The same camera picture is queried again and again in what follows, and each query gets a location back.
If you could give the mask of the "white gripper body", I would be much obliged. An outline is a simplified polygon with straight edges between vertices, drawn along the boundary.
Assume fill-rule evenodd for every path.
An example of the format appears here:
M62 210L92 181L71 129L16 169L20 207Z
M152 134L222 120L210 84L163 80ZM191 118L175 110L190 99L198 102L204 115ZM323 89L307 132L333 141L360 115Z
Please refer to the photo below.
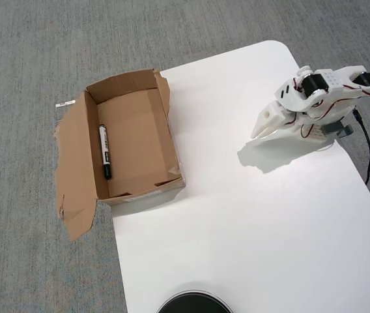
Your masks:
M294 113L278 101L272 101L259 114L259 123L264 128L281 128L294 120Z

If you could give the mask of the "white fixed gripper finger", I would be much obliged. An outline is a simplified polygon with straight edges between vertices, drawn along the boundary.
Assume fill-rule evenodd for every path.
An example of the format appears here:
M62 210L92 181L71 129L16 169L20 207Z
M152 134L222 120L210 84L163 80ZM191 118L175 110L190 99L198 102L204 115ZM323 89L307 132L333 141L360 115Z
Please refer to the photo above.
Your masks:
M270 122L267 120L257 121L251 132L252 137L266 137L270 134Z

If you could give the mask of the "white moving gripper finger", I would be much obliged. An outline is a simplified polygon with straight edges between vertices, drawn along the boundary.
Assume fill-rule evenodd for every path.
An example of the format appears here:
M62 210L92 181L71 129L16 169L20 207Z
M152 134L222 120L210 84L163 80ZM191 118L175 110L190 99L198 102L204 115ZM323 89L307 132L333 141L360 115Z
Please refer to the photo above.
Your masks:
M273 134L277 130L279 130L279 128L276 128L276 127L260 127L259 128L259 133L257 135L257 139L265 138L265 137Z

